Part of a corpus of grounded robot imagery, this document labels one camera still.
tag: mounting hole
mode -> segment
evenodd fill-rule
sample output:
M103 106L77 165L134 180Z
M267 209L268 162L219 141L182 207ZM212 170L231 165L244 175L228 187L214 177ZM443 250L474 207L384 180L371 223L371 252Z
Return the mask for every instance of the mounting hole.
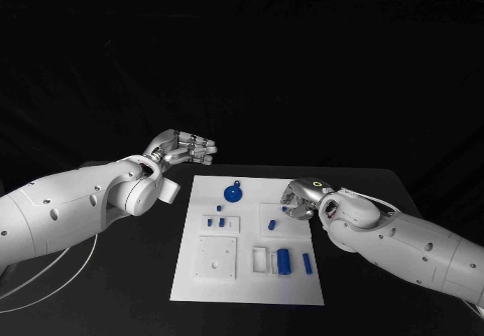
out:
M51 210L51 218L57 221L60 218L60 210L58 209L52 209Z
M90 202L91 202L91 205L96 207L97 204L98 204L98 199L97 199L97 196L96 196L96 195L91 195L91 196L90 196Z

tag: cable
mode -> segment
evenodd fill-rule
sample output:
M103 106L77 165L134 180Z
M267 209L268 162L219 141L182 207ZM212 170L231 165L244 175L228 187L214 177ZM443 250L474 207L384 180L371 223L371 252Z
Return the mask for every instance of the cable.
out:
M26 306L22 306L19 308L15 308L15 309L11 309L11 310L5 310L5 311L0 311L0 314L2 313L9 313L9 312L13 312L15 310L19 310L22 308L26 308L32 305L35 305L36 303L39 303L41 301L44 301L48 297L51 297L52 295L55 295L70 284L70 282L74 280L74 278L78 276L78 274L81 273L81 271L84 270L84 267L87 266L87 263L91 259L91 256L93 256L93 253L94 253L94 249L97 248L97 242L98 242L98 235L96 235L94 237L94 244L93 244L93 249L91 249L91 253L88 255L88 258L85 259L85 262L84 262L84 265L81 266L80 268L80 271L74 274L74 277L68 280L68 282L48 295L45 296L41 300L35 301L34 303L28 304ZM55 260L55 262L47 267L47 269L58 262L58 260L61 259L61 257L64 256L64 253L62 255L58 257L58 259ZM21 285L21 287L24 287L41 274L38 274L25 284Z
M365 198L368 198L369 200L374 200L376 201L378 203L382 203L384 205L387 205L391 209L394 209L397 212L401 212L399 209L392 206L387 201L382 201L381 199L372 197L372 196L368 196L368 195L363 195L361 194L359 192L353 191L353 190L349 190L346 188L342 188L343 190L349 191L350 193L356 194L358 196L363 196Z
M47 272L47 270L55 265L55 263L61 260L64 255L67 254L68 250L71 248L67 248L65 251L62 252L61 256L51 262L51 265L38 273L38 275L28 280L16 289L12 289L3 296L0 296L0 300L5 299L11 294L13 294L21 288L26 287L39 277L41 275Z
M484 316L482 315L480 311L473 308L471 304L464 299L461 299L461 300L467 304L469 308L474 311L477 316L484 320Z

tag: black table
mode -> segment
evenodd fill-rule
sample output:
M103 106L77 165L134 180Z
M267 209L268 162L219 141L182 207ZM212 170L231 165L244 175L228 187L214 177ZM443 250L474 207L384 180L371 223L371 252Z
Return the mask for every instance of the black table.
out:
M332 243L317 216L310 220L325 307L172 302L170 291L195 175L297 179L313 176L420 216L398 176L384 169L198 164L166 177L182 185L173 204L157 202L142 217L119 220L100 234L90 264L45 301L0 314L2 335L484 335L484 321L463 301L408 283ZM0 310L26 305L71 278L94 238L72 247L58 265ZM60 253L21 262L13 288Z

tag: robotic hand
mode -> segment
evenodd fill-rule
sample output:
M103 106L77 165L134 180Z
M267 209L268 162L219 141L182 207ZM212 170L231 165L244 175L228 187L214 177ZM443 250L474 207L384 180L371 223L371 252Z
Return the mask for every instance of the robotic hand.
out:
M173 129L143 155L32 181L0 198L0 270L70 248L129 215L140 216L157 199L172 203L181 186L163 172L182 162L212 164L215 142Z
M484 307L484 248L437 224L404 214L389 203L316 178L290 182L281 203L303 221L317 211L330 240L401 279ZM375 200L395 212L385 213Z

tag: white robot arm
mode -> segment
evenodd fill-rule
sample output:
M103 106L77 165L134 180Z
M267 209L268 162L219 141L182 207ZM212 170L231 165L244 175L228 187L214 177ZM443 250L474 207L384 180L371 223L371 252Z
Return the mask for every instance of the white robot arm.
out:
M191 161L212 164L215 142L169 129L143 155L42 177L0 198L0 270L70 248L157 199L172 203L181 186L163 172Z
M316 178L294 180L281 203L297 196L291 217L307 220L319 212L330 240L401 279L484 307L484 248L444 227L404 214L385 213L362 194L333 191Z

